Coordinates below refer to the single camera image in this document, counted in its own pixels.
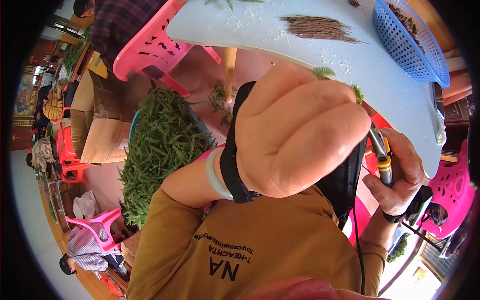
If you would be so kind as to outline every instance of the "striped shirt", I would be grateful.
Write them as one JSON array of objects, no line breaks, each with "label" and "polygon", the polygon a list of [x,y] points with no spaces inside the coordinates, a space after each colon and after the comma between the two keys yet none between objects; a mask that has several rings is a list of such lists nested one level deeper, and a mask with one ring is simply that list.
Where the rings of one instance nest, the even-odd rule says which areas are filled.
[{"label": "striped shirt", "polygon": [[[90,226],[95,230],[101,240],[107,240],[108,235],[103,228],[102,223],[90,223]],[[102,252],[93,233],[86,227],[74,227],[70,231],[70,236],[67,241],[68,256],[84,270],[105,271],[108,268],[108,262],[104,255],[113,254],[121,255],[119,250],[109,250]]]},{"label": "striped shirt", "polygon": [[35,143],[32,148],[32,156],[35,163],[40,165],[42,173],[45,173],[47,163],[55,162],[49,136],[41,138]]},{"label": "striped shirt", "polygon": [[60,120],[63,110],[63,97],[57,92],[51,92],[51,97],[43,104],[43,114],[50,120]]}]

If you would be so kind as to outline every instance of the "framed picture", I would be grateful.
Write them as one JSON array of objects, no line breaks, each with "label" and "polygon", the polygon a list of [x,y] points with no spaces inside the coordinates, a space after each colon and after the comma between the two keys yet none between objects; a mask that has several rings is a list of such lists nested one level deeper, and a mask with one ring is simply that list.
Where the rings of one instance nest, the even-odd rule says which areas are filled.
[{"label": "framed picture", "polygon": [[31,73],[24,73],[18,86],[17,98],[13,106],[14,117],[30,117],[35,110],[36,93],[34,86],[36,76]]}]

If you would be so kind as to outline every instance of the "table leg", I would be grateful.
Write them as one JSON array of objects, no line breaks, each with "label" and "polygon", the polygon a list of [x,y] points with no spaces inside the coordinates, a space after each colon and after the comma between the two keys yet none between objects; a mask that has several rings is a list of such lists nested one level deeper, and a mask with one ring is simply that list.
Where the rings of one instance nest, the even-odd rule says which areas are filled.
[{"label": "table leg", "polygon": [[233,70],[237,58],[237,48],[225,48],[225,101],[232,102]]}]

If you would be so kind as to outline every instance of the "cardboard box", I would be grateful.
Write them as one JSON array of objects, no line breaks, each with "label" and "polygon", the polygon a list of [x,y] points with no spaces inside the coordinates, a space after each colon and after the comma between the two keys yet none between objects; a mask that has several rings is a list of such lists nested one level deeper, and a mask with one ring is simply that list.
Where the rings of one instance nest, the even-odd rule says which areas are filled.
[{"label": "cardboard box", "polygon": [[125,101],[125,83],[86,70],[72,102],[71,127],[75,153],[82,163],[123,161],[136,104]]},{"label": "cardboard box", "polygon": [[100,58],[100,52],[93,52],[92,57],[88,62],[87,69],[92,70],[95,74],[98,74],[103,78],[108,78],[107,67]]}]

